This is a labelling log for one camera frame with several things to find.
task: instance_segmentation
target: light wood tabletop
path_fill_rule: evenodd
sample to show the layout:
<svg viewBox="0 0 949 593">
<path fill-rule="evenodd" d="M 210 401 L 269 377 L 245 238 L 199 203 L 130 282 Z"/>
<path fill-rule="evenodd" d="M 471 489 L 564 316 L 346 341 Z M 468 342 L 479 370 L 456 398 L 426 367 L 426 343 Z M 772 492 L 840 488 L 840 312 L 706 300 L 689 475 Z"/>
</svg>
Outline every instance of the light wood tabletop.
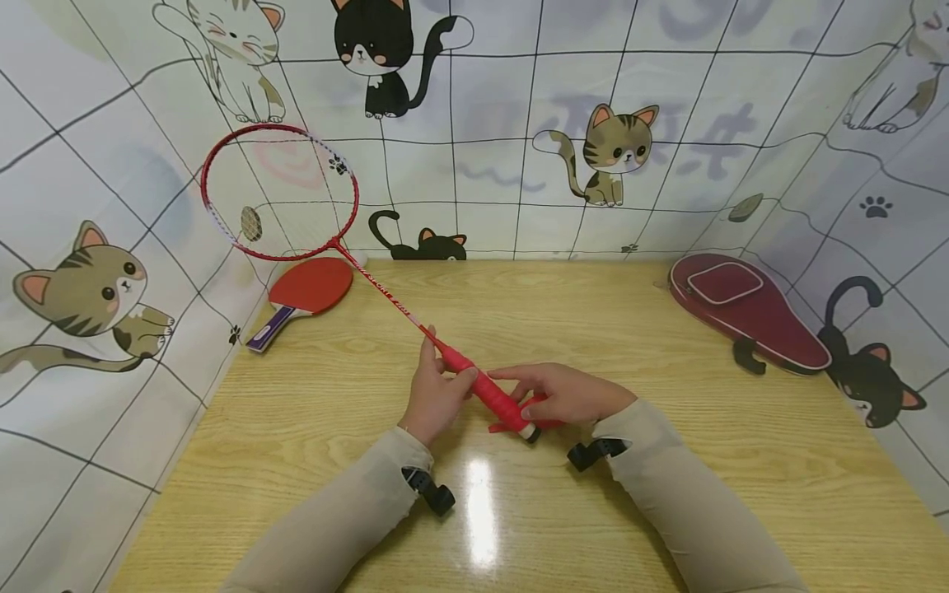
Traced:
<svg viewBox="0 0 949 593">
<path fill-rule="evenodd" d="M 724 337 L 655 286 L 668 264 L 369 268 L 479 366 L 559 361 L 658 405 L 814 591 L 949 586 L 949 539 L 829 380 L 740 370 Z M 267 354 L 241 352 L 111 590 L 214 591 L 273 521 L 400 418 L 419 343 L 357 277 L 338 306 L 291 324 Z M 492 421 L 473 400 L 433 450 L 453 511 L 439 520 L 416 504 L 344 590 L 681 588 L 606 464 L 568 465 L 588 434 L 547 431 L 529 446 L 489 435 Z"/>
</svg>

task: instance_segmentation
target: hand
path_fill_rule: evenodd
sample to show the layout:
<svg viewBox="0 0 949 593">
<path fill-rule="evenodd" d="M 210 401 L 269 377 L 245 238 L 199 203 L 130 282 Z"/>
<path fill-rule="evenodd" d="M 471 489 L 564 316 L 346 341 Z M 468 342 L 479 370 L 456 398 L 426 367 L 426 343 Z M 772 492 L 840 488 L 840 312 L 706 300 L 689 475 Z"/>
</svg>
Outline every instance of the hand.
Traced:
<svg viewBox="0 0 949 593">
<path fill-rule="evenodd" d="M 435 334 L 435 327 L 428 326 Z M 425 338 L 419 352 L 419 368 L 412 378 L 412 393 L 405 415 L 399 422 L 409 435 L 426 447 L 445 432 L 461 410 L 461 404 L 472 396 L 472 384 L 477 379 L 477 369 L 461 371 L 453 378 L 442 377 L 445 361 L 436 358 L 435 345 Z"/>
<path fill-rule="evenodd" d="M 549 398 L 523 409 L 525 420 L 560 420 L 570 424 L 602 420 L 636 401 L 633 392 L 575 368 L 544 362 L 499 368 L 488 373 L 493 379 L 519 381 L 511 398 L 520 403 L 529 391 Z"/>
</svg>

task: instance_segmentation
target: cartoon cat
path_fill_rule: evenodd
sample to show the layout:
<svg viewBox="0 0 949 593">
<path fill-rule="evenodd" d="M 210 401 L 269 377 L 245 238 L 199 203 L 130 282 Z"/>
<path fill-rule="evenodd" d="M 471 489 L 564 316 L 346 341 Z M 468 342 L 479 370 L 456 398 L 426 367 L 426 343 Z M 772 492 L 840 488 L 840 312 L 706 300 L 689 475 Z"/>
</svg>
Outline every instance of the cartoon cat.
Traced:
<svg viewBox="0 0 949 593">
<path fill-rule="evenodd" d="M 350 72 L 368 77 L 365 116 L 380 120 L 400 118 L 425 99 L 432 64 L 446 49 L 465 47 L 475 38 L 475 28 L 463 16 L 446 16 L 428 32 L 422 53 L 421 78 L 415 97 L 399 69 L 412 57 L 415 38 L 409 0 L 330 0 L 336 9 L 336 52 Z"/>
<path fill-rule="evenodd" d="M 659 114 L 658 105 L 649 105 L 632 114 L 614 115 L 609 105 L 593 109 L 586 125 L 584 160 L 596 171 L 581 190 L 577 183 L 577 157 L 573 143 L 563 132 L 545 130 L 533 138 L 533 147 L 560 155 L 567 164 L 570 191 L 594 206 L 623 205 L 623 174 L 636 171 L 649 159 L 651 126 Z"/>
<path fill-rule="evenodd" d="M 850 96 L 842 119 L 851 130 L 892 134 L 919 121 L 936 99 L 949 65 L 949 2 L 913 0 L 913 27 Z"/>
<path fill-rule="evenodd" d="M 379 232 L 380 217 L 399 220 L 399 213 L 391 210 L 380 210 L 369 216 L 369 230 L 376 235 L 382 245 L 392 254 L 392 259 L 444 259 L 464 260 L 468 258 L 465 248 L 462 247 L 468 237 L 463 234 L 454 234 L 443 237 L 435 234 L 431 229 L 422 229 L 419 233 L 419 248 L 414 249 L 407 245 L 392 245 Z"/>
<path fill-rule="evenodd" d="M 71 336 L 87 338 L 111 331 L 129 358 L 108 361 L 61 346 L 22 346 L 0 355 L 0 393 L 16 393 L 34 375 L 54 366 L 121 373 L 154 358 L 172 334 L 175 320 L 140 302 L 147 284 L 139 259 L 109 245 L 95 224 L 84 221 L 73 252 L 56 269 L 17 274 L 13 292 L 30 310 Z"/>
<path fill-rule="evenodd" d="M 277 58 L 284 10 L 254 0 L 168 0 L 156 4 L 159 25 L 185 40 L 199 56 L 204 81 L 241 122 L 280 122 L 287 113 L 260 67 Z"/>
<path fill-rule="evenodd" d="M 850 354 L 844 332 L 833 324 L 834 308 L 851 288 L 862 287 L 870 306 L 883 304 L 880 287 L 866 276 L 847 278 L 830 294 L 824 314 L 824 327 L 817 338 L 830 351 L 827 369 L 830 379 L 845 396 L 858 403 L 864 422 L 870 428 L 882 428 L 896 419 L 902 410 L 922 410 L 926 401 L 905 383 L 890 365 L 892 357 L 884 343 L 864 346 Z"/>
</svg>

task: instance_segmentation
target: red racket bag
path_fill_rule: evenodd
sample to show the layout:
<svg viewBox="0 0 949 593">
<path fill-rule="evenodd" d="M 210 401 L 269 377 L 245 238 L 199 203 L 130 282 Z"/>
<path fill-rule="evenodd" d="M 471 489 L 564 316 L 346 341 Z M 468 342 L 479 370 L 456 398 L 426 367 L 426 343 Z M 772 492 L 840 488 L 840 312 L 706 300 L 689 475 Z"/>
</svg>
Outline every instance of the red racket bag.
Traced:
<svg viewBox="0 0 949 593">
<path fill-rule="evenodd" d="M 669 270 L 669 289 L 685 310 L 731 338 L 735 362 L 764 375 L 764 362 L 799 375 L 830 365 L 830 353 L 767 273 L 717 253 L 686 255 Z"/>
</svg>

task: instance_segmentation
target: black cat drawing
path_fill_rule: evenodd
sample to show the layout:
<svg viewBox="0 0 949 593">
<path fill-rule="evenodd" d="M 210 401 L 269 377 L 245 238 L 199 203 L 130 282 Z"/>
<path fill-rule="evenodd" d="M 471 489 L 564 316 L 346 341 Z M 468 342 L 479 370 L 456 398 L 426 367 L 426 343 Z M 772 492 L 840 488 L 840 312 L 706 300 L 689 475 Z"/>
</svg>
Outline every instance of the black cat drawing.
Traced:
<svg viewBox="0 0 949 593">
<path fill-rule="evenodd" d="M 856 287 L 866 291 L 870 306 L 883 304 L 884 296 L 873 280 L 866 276 L 847 278 L 830 294 L 824 314 L 824 327 L 818 332 L 817 338 L 824 343 L 833 358 L 827 369 L 831 380 L 845 396 L 859 402 L 867 426 L 883 428 L 891 424 L 902 410 L 922 410 L 926 407 L 926 401 L 903 383 L 893 370 L 890 365 L 892 357 L 886 344 L 872 343 L 850 354 L 844 332 L 833 324 L 833 313 L 841 297 Z"/>
<path fill-rule="evenodd" d="M 419 90 L 409 99 L 399 69 L 412 57 L 415 37 L 409 0 L 330 0 L 336 9 L 336 52 L 344 66 L 368 77 L 365 116 L 399 118 L 425 99 L 432 64 L 446 49 L 465 47 L 475 38 L 471 21 L 446 16 L 428 32 L 422 53 Z"/>
<path fill-rule="evenodd" d="M 468 258 L 465 248 L 462 247 L 468 237 L 463 234 L 454 234 L 450 237 L 443 237 L 435 234 L 431 229 L 422 229 L 419 233 L 419 248 L 411 248 L 407 245 L 392 245 L 385 240 L 382 233 L 379 232 L 380 217 L 399 220 L 399 213 L 391 210 L 380 210 L 369 216 L 369 230 L 382 243 L 392 259 L 444 259 L 444 260 L 464 260 Z"/>
</svg>

